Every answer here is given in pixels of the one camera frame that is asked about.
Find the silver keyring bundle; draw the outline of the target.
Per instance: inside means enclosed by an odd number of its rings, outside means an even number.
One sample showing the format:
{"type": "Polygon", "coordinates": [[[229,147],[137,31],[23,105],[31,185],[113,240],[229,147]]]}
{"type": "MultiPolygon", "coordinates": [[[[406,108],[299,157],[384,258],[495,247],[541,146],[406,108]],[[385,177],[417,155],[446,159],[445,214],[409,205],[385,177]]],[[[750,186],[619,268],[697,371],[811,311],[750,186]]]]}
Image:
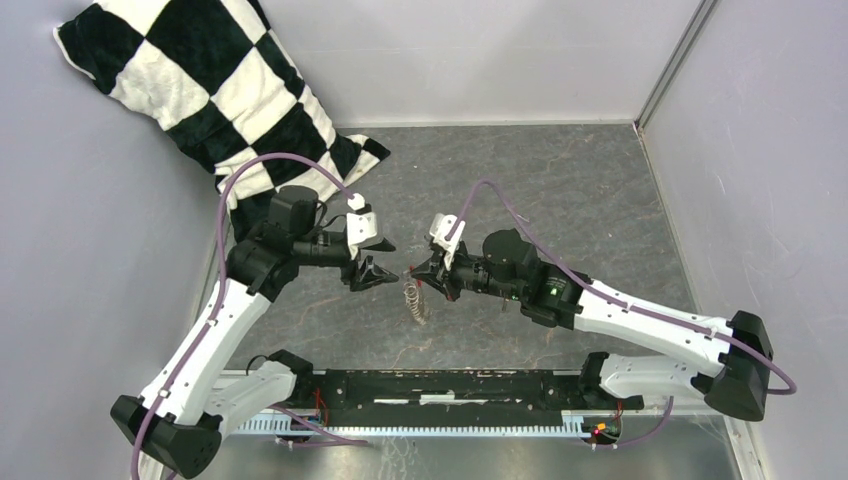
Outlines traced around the silver keyring bundle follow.
{"type": "Polygon", "coordinates": [[[403,284],[404,302],[412,319],[419,325],[426,325],[429,316],[422,287],[415,280],[406,280],[403,284]]]}

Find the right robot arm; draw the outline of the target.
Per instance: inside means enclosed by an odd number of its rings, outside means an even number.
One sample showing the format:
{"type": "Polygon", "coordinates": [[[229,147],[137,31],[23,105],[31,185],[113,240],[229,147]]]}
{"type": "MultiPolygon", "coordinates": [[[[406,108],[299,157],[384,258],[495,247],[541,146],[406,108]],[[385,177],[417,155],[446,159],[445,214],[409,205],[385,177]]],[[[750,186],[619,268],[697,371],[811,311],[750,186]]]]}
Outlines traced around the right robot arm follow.
{"type": "Polygon", "coordinates": [[[577,382],[580,400],[602,408],[634,396],[700,398],[713,410],[759,422],[766,413],[774,353],[763,320],[739,310],[710,317],[645,302],[589,276],[567,274],[540,259],[517,230],[488,235],[479,255],[464,242],[431,244],[432,256],[411,275],[448,300],[464,291],[516,301],[548,328],[607,335],[651,355],[590,355],[577,382]]]}

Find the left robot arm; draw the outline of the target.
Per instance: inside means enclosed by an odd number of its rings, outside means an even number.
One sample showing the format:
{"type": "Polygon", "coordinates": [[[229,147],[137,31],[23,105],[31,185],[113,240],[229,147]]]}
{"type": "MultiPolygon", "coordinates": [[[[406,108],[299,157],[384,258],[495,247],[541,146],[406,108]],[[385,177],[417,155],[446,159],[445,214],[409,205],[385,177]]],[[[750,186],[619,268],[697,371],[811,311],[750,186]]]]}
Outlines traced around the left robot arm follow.
{"type": "Polygon", "coordinates": [[[337,268],[353,292],[394,283],[367,251],[393,251],[378,232],[364,197],[348,193],[341,231],[319,223],[317,192],[285,186],[270,198],[265,216],[229,250],[209,304],[172,358],[140,394],[121,395],[110,416],[133,446],[131,476],[146,455],[172,476],[193,479],[235,429],[275,403],[306,405],[313,379],[283,360],[269,359],[223,392],[213,387],[236,347],[303,267],[337,268]]]}

